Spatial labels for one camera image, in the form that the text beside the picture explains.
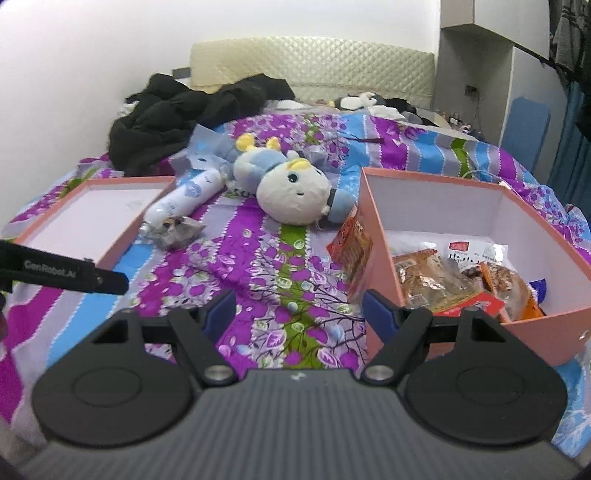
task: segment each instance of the plush doll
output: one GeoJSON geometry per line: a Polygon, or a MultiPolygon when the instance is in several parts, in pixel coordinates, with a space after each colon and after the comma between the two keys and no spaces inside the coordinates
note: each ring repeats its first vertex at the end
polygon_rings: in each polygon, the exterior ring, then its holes
{"type": "Polygon", "coordinates": [[[263,211],[288,225],[341,224],[355,200],[334,189],[329,179],[309,160],[289,151],[284,156],[279,139],[270,138],[266,148],[255,147],[254,136],[243,134],[236,147],[244,153],[234,162],[234,188],[256,194],[263,211]]]}
{"type": "Polygon", "coordinates": [[[358,96],[346,96],[335,100],[333,105],[339,110],[359,110],[361,108],[368,108],[375,105],[383,105],[384,98],[372,92],[361,93],[358,96]]]}

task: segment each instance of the quilted headboard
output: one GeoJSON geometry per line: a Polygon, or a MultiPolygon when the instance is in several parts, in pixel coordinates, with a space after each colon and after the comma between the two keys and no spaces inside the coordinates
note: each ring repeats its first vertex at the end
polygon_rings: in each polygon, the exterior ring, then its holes
{"type": "Polygon", "coordinates": [[[304,102],[361,92],[431,106],[433,53],[383,43],[324,37],[260,37],[196,43],[191,88],[214,92],[265,73],[287,80],[304,102]]]}

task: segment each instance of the open gift box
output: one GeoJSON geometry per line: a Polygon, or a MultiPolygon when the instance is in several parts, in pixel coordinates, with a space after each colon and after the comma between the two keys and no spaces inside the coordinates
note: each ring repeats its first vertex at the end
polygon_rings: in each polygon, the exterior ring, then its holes
{"type": "MultiPolygon", "coordinates": [[[[572,359],[591,336],[591,266],[506,187],[364,168],[357,215],[372,241],[358,291],[374,288],[404,305],[389,248],[393,238],[438,245],[450,239],[488,239],[508,245],[508,259],[525,281],[545,278],[547,282],[542,304],[546,316],[507,323],[507,329],[550,365],[572,359]]],[[[369,324],[367,344],[369,358],[382,347],[369,324]]]]}

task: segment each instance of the plush doll face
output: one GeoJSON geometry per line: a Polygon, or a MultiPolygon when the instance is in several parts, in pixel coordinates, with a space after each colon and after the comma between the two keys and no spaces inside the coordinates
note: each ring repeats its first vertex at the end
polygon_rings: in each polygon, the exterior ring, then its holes
{"type": "Polygon", "coordinates": [[[288,225],[309,225],[328,214],[331,185],[326,175],[305,158],[273,168],[256,190],[261,208],[288,225]]]}

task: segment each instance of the cable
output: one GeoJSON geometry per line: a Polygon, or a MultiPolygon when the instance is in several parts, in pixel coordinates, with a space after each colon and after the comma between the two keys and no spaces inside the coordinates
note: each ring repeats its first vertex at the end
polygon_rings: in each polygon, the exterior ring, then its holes
{"type": "Polygon", "coordinates": [[[478,131],[482,130],[482,125],[480,121],[480,91],[475,90],[476,96],[478,97],[476,101],[476,111],[474,112],[474,118],[472,119],[472,128],[476,130],[476,118],[478,118],[478,131]]]}
{"type": "Polygon", "coordinates": [[[517,192],[517,190],[515,190],[509,183],[507,183],[507,181],[505,179],[503,179],[503,178],[501,178],[501,177],[499,177],[499,176],[497,176],[497,175],[495,175],[495,174],[493,174],[493,173],[491,173],[489,171],[486,171],[486,170],[469,170],[464,175],[462,175],[461,178],[465,179],[468,175],[471,175],[473,173],[483,173],[485,175],[488,175],[490,177],[493,177],[493,178],[497,179],[497,181],[499,182],[498,183],[499,185],[503,185],[506,188],[508,187],[517,196],[521,196],[521,195],[519,195],[519,193],[517,192]]]}

